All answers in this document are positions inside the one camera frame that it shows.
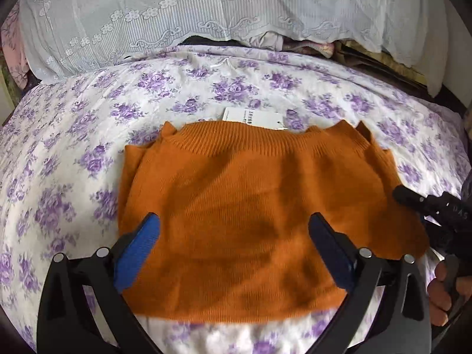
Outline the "person's right hand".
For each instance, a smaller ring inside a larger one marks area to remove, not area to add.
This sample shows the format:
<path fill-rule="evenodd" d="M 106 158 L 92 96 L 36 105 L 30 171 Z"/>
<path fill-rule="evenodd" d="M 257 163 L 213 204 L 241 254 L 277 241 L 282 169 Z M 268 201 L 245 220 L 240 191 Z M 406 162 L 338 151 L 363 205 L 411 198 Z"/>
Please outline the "person's right hand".
<path fill-rule="evenodd" d="M 435 268 L 435 278 L 428 284 L 427 292 L 430 306 L 430 322 L 434 326 L 444 326 L 448 321 L 447 312 L 452 306 L 450 294 L 446 291 L 444 281 L 447 275 L 446 262 L 443 260 Z M 459 277 L 456 280 L 456 290 L 468 301 L 472 293 L 472 278 Z"/>

